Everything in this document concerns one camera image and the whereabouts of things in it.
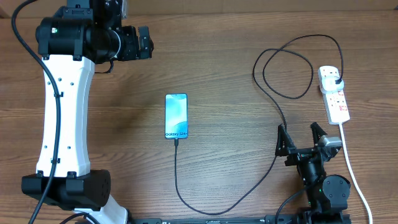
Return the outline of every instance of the white cable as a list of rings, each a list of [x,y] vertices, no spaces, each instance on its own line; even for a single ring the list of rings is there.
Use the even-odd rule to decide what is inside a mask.
[[[340,134],[341,134],[341,141],[343,142],[343,150],[344,150],[344,156],[346,158],[347,162],[347,167],[349,174],[351,175],[351,178],[354,182],[354,186],[356,188],[356,191],[358,191],[359,196],[361,197],[363,204],[366,207],[366,211],[368,211],[368,216],[369,216],[369,224],[373,224],[373,217],[372,217],[372,211],[371,208],[368,205],[368,202],[365,199],[365,196],[362,194],[361,189],[359,189],[358,183],[356,182],[355,176],[353,169],[351,168],[351,164],[349,163],[349,158],[348,158],[348,152],[347,152],[347,146],[346,146],[346,139],[344,137],[344,131],[343,131],[343,125],[341,123],[338,124],[338,127],[340,128]]]

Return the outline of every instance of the white plug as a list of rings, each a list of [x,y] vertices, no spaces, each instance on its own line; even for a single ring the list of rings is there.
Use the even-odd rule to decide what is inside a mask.
[[[333,66],[322,66],[318,69],[319,86],[324,94],[340,91],[344,88],[344,81],[336,84],[336,80],[340,78],[338,69]]]
[[[340,78],[338,69],[332,66],[322,66],[318,70],[318,77],[329,124],[348,121],[349,113],[343,91],[344,81],[342,80],[340,84],[335,82]]]

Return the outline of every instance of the black cable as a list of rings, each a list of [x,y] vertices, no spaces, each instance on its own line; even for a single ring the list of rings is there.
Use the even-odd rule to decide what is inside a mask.
[[[287,203],[289,203],[291,200],[293,200],[295,197],[299,196],[300,194],[302,194],[303,192],[307,191],[309,188],[313,187],[315,184],[318,183],[318,181],[322,178],[323,174],[325,173],[325,169],[323,168],[323,155],[322,152],[319,151],[319,156],[321,157],[321,166],[322,166],[322,173],[319,175],[319,177],[310,185],[305,186],[303,189],[299,190],[298,192],[296,192],[295,194],[293,194],[292,196],[290,196],[288,199],[286,199],[282,205],[280,205],[280,207],[278,208],[278,211],[276,212],[275,215],[275,224],[278,224],[278,217],[279,217],[279,213],[282,211],[282,209],[285,207],[285,205]]]
[[[60,222],[60,224],[66,224],[70,220],[72,220],[72,219],[74,219],[76,217],[80,217],[80,216],[83,216],[84,218],[88,218],[94,224],[100,224],[93,216],[91,216],[89,213],[86,213],[86,212],[73,214],[73,215],[69,216],[68,218],[66,218],[64,221]]]
[[[243,197],[241,197],[235,204],[233,204],[229,209],[223,211],[223,212],[217,212],[217,213],[208,213],[208,212],[203,212],[200,210],[197,210],[195,208],[193,208],[192,206],[190,206],[187,202],[184,201],[184,199],[181,197],[180,192],[178,191],[178,184],[177,184],[177,146],[178,146],[178,139],[174,140],[174,145],[175,145],[175,154],[174,154],[174,177],[175,177],[175,191],[177,192],[178,197],[180,198],[180,200],[182,201],[182,203],[184,203],[184,205],[186,205],[188,208],[192,209],[195,212],[204,214],[204,215],[222,215],[224,213],[227,213],[229,211],[231,211],[235,206],[237,206],[246,196],[248,196],[254,189],[256,189],[256,187],[258,185],[261,184],[261,182],[267,177],[267,175],[269,174],[269,172],[271,171],[272,167],[275,164],[275,160],[276,160],[276,156],[274,158],[274,160],[272,161],[271,166],[269,167],[267,173],[261,178],[261,180],[255,184],[255,186],[250,189],[246,194],[243,195]]]
[[[37,63],[39,63],[39,65],[43,68],[43,70],[45,71],[45,73],[47,74],[48,78],[51,81],[51,84],[53,86],[54,89],[54,96],[55,96],[55,106],[56,106],[56,113],[57,113],[57,121],[56,121],[56,127],[55,127],[55,142],[54,142],[54,151],[53,151],[53,161],[51,161],[52,166],[51,166],[51,171],[50,171],[50,175],[49,175],[49,181],[47,182],[47,185],[45,186],[45,189],[43,191],[42,194],[42,198],[39,200],[39,202],[37,203],[37,206],[29,220],[29,224],[33,223],[34,220],[36,219],[37,214],[39,213],[39,210],[41,208],[41,206],[43,205],[44,199],[47,196],[49,190],[50,190],[50,186],[51,183],[53,181],[54,178],[54,173],[55,173],[55,168],[57,166],[57,161],[58,161],[58,147],[59,147],[59,142],[60,142],[60,128],[61,128],[61,102],[60,102],[60,94],[58,91],[58,87],[57,84],[55,83],[54,77],[52,76],[50,70],[47,68],[47,66],[45,66],[45,64],[41,61],[41,59],[35,54],[35,52],[27,45],[27,43],[24,41],[24,39],[21,37],[21,35],[19,34],[18,30],[17,30],[17,26],[16,26],[16,18],[17,15],[19,13],[19,11],[27,6],[28,4],[32,3],[32,2],[36,2],[37,0],[28,0],[23,2],[20,6],[18,6],[14,13],[12,14],[11,17],[11,26],[12,26],[12,30],[14,31],[15,36],[17,37],[17,39],[19,40],[19,42],[22,44],[22,46],[24,46],[24,48],[28,51],[28,53],[30,53],[30,55],[37,61]]]
[[[331,40],[333,40],[333,41],[335,42],[335,44],[336,44],[337,47],[338,47],[338,51],[339,51],[339,53],[340,53],[340,58],[341,58],[341,75],[340,75],[340,78],[339,78],[338,80],[336,80],[336,83],[339,84],[339,83],[341,82],[342,78],[343,78],[343,53],[342,53],[342,51],[341,51],[340,45],[338,44],[337,40],[335,40],[334,38],[332,38],[332,37],[329,36],[329,35],[325,35],[325,34],[304,35],[304,36],[301,36],[301,37],[294,38],[293,40],[291,40],[291,41],[287,42],[286,44],[284,44],[284,45],[283,45],[281,48],[279,48],[279,49],[266,49],[265,51],[263,51],[263,52],[258,56],[256,62],[254,63],[253,71],[252,71],[252,77],[253,77],[253,80],[254,80],[254,82],[256,83],[256,85],[257,85],[257,86],[258,86],[258,87],[259,87],[259,88],[260,88],[260,89],[261,89],[261,90],[274,102],[274,104],[275,104],[276,107],[278,108],[278,110],[279,110],[279,112],[280,112],[280,115],[282,116],[282,120],[283,120],[283,122],[284,122],[284,126],[285,126],[285,129],[286,129],[286,130],[287,130],[287,123],[286,123],[286,118],[285,118],[285,115],[284,115],[282,109],[280,108],[280,106],[278,105],[278,103],[276,102],[276,100],[275,100],[268,92],[266,92],[265,89],[263,89],[263,87],[261,87],[260,84],[257,82],[256,76],[255,76],[255,69],[256,69],[256,65],[257,65],[258,61],[260,60],[261,56],[262,56],[265,52],[270,51],[270,50],[275,50],[275,53],[271,55],[271,57],[268,59],[268,61],[267,61],[266,64],[264,65],[264,68],[262,69],[262,78],[264,79],[264,82],[266,83],[266,85],[268,86],[268,88],[270,88],[274,93],[278,94],[278,95],[281,96],[281,97],[288,98],[288,99],[291,99],[291,100],[296,100],[296,99],[299,99],[299,98],[303,97],[303,96],[307,93],[307,91],[310,89],[311,84],[312,84],[312,80],[313,80],[313,67],[312,67],[312,64],[311,64],[310,61],[309,61],[307,58],[305,58],[303,55],[301,55],[301,54],[299,54],[299,53],[297,53],[297,52],[293,52],[293,51],[291,51],[291,50],[284,50],[284,48],[285,48],[286,46],[288,46],[290,43],[292,43],[293,41],[298,40],[298,39],[301,39],[301,38],[305,38],[305,37],[327,37],[327,38],[330,38]],[[268,82],[267,82],[267,80],[266,80],[266,73],[265,73],[265,70],[266,70],[266,67],[267,67],[268,63],[271,61],[271,59],[272,59],[278,52],[281,52],[281,51],[282,51],[282,52],[287,52],[287,53],[290,53],[290,54],[294,54],[294,55],[296,55],[296,56],[301,57],[301,58],[304,59],[304,60],[309,64],[309,66],[311,67],[311,79],[310,79],[310,83],[308,84],[307,89],[306,89],[301,95],[299,95],[299,96],[286,96],[286,95],[283,95],[283,94],[279,93],[278,91],[274,90],[273,87],[271,87],[270,84],[268,84]]]
[[[110,68],[108,69],[108,71],[106,71],[106,72],[95,72],[96,74],[108,74],[108,73],[111,73],[112,72],[112,70],[113,70],[113,60],[110,60],[109,61],[110,63],[111,63],[111,66],[110,66]]]

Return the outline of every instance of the black charging cable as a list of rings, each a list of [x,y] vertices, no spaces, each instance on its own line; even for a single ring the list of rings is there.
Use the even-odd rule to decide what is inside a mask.
[[[282,211],[282,209],[285,207],[285,205],[288,204],[293,199],[295,199],[296,197],[298,197],[299,195],[301,195],[302,193],[306,192],[308,189],[310,189],[313,186],[315,186],[319,182],[319,180],[323,177],[323,175],[325,174],[325,169],[323,168],[323,156],[322,156],[322,152],[321,151],[319,151],[319,156],[321,158],[322,173],[318,174],[319,176],[314,182],[312,182],[311,184],[305,186],[303,189],[299,190],[298,192],[294,193],[292,196],[290,196],[288,199],[286,199],[282,203],[282,205],[280,205],[280,207],[278,208],[278,211],[275,214],[275,224],[278,224],[279,213]]]
[[[105,72],[95,72],[95,74],[108,74],[108,73],[111,73],[112,70],[113,70],[114,63],[113,63],[113,60],[110,60],[109,62],[110,62],[111,65],[110,65],[110,67],[109,67],[109,69],[107,71],[105,71]]]
[[[60,224],[66,224],[70,220],[80,217],[80,216],[82,216],[84,219],[88,218],[89,221],[92,221],[94,224],[100,224],[99,221],[97,221],[92,215],[90,215],[89,213],[86,213],[86,212],[80,212],[80,213],[73,214],[73,215],[69,216],[68,218],[66,218],[64,221],[60,222]]]
[[[188,208],[192,209],[195,212],[204,214],[204,215],[222,215],[224,213],[227,213],[229,211],[231,211],[235,206],[237,206],[245,197],[247,197],[254,189],[256,189],[256,187],[258,185],[261,184],[261,182],[267,177],[267,175],[269,174],[269,172],[271,171],[272,167],[275,164],[275,160],[276,160],[276,156],[274,158],[274,160],[271,163],[271,166],[269,167],[268,171],[266,172],[266,174],[260,179],[260,181],[258,183],[255,184],[255,186],[250,189],[246,194],[244,194],[235,204],[233,204],[229,209],[223,211],[223,212],[217,212],[217,213],[209,213],[209,212],[203,212],[200,210],[197,210],[195,208],[193,208],[192,206],[190,206],[187,202],[184,201],[184,199],[181,197],[180,192],[178,191],[178,184],[177,184],[177,148],[178,148],[178,139],[174,139],[174,146],[175,146],[175,154],[174,154],[174,177],[175,177],[175,191],[177,192],[178,197],[180,198],[180,200],[182,201],[182,203],[184,203],[184,205],[186,205]]]

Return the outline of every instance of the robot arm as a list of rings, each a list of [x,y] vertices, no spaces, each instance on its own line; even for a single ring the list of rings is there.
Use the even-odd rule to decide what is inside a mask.
[[[138,38],[132,26],[121,26],[127,1],[68,0],[55,17],[43,19],[36,30],[39,54],[60,92],[61,125],[58,161],[44,203],[63,210],[89,213],[99,223],[129,223],[129,212],[110,195],[107,170],[90,170],[86,130],[90,85],[95,64],[152,57],[147,27]],[[52,83],[45,75],[43,145],[35,174],[22,178],[22,191],[37,200],[52,168],[56,106]]]

